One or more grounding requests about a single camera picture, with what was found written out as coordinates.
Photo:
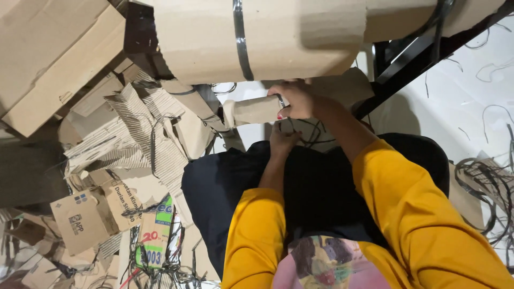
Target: black strap band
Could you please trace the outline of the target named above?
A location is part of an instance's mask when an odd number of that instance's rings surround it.
[[[237,56],[239,65],[243,71],[243,76],[247,81],[253,81],[253,73],[248,60],[248,50],[246,49],[245,23],[243,21],[243,0],[232,0],[234,11],[234,30],[235,43],[237,45]]]

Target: cardboard roll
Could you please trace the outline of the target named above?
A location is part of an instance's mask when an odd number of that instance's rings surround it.
[[[443,36],[471,28],[503,2],[455,0]],[[185,84],[340,75],[362,43],[408,36],[427,22],[436,4],[154,0],[157,49],[173,76]]]

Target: yellow sleeve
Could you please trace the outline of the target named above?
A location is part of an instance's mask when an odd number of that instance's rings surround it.
[[[378,227],[414,284],[514,288],[487,240],[468,226],[429,173],[385,141],[355,159],[353,177]]]
[[[271,288],[285,234],[282,195],[272,189],[245,191],[230,223],[222,289]]]

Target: printed number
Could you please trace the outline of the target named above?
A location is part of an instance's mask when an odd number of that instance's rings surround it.
[[[146,251],[146,257],[148,258],[148,263],[159,265],[161,252],[155,252],[152,250],[148,250],[148,251]]]
[[[155,240],[155,239],[157,239],[158,236],[159,236],[159,234],[157,234],[156,231],[153,231],[152,233],[144,233],[143,240],[141,240],[141,242]]]

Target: black pants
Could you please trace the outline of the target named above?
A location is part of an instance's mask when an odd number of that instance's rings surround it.
[[[433,140],[398,133],[379,137],[424,167],[448,196],[448,159]],[[182,190],[220,278],[232,215],[243,192],[259,185],[269,157],[269,142],[260,141],[246,153],[230,149],[201,157],[184,168]],[[340,147],[327,153],[295,147],[285,166],[284,200],[290,240],[323,235],[388,247],[364,199],[355,191],[352,166]]]

